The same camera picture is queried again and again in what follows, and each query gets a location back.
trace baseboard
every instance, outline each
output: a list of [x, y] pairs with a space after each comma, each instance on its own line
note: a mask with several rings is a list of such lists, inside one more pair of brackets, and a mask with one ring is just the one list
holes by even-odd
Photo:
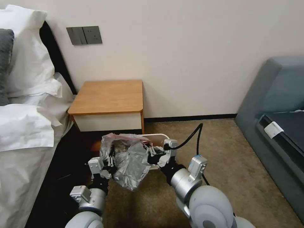
[[237, 114], [219, 114], [219, 115], [204, 115], [204, 116], [186, 116], [186, 117], [157, 117], [145, 118], [145, 123], [169, 122], [169, 121], [189, 121], [189, 120], [204, 120], [204, 119], [231, 119]]

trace nightstand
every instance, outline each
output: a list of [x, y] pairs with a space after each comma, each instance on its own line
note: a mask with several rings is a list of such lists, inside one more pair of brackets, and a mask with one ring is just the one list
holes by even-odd
[[80, 131], [141, 129], [141, 80], [86, 81], [68, 110]]

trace gray switch panel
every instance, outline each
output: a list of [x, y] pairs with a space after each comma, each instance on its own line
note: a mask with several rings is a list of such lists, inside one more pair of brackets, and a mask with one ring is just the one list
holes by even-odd
[[88, 44], [102, 44], [98, 26], [82, 27]]
[[66, 28], [73, 45], [102, 44], [98, 26]]
[[87, 44], [86, 37], [82, 27], [70, 27], [70, 28], [66, 28], [66, 30], [70, 36], [73, 45]]

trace black headboard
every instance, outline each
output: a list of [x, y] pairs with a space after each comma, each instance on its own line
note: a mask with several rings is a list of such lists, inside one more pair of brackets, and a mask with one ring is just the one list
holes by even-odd
[[77, 94], [74, 84], [71, 80], [70, 74], [67, 70], [67, 66], [62, 57], [61, 51], [46, 21], [43, 23], [43, 26], [39, 31], [39, 35], [41, 37], [43, 44], [46, 46], [48, 53], [50, 54], [51, 60], [55, 67], [55, 72], [60, 73], [67, 82], [67, 84], [69, 85], [69, 87], [71, 88], [72, 93]]

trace white wall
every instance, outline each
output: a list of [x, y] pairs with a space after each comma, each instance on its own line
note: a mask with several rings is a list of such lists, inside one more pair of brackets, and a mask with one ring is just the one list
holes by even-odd
[[[44, 10], [73, 82], [142, 79], [145, 117], [236, 113], [268, 57], [303, 54], [303, 0], [0, 0]], [[66, 27], [98, 25], [74, 47]]]

